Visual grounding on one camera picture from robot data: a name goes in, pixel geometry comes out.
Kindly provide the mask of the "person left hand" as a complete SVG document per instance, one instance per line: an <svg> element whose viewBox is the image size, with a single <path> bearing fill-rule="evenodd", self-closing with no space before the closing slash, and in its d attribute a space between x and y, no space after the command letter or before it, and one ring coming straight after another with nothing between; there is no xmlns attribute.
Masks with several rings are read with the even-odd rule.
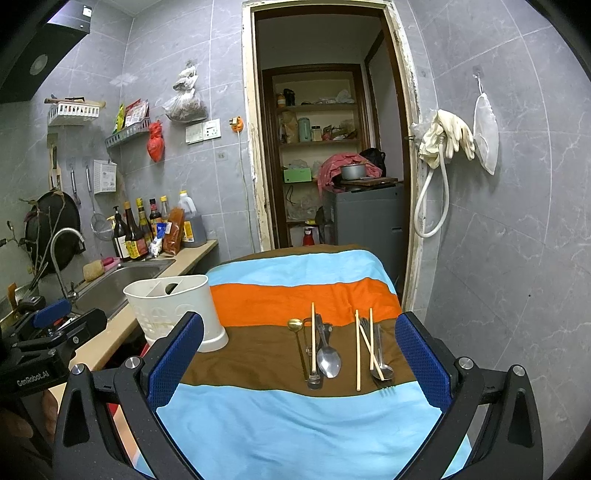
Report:
<svg viewBox="0 0 591 480"><path fill-rule="evenodd" d="M1 436L9 440L32 439L35 431L44 431L43 437L52 444L58 417L58 402L50 390L35 394L24 402L8 399L1 401Z"/></svg>

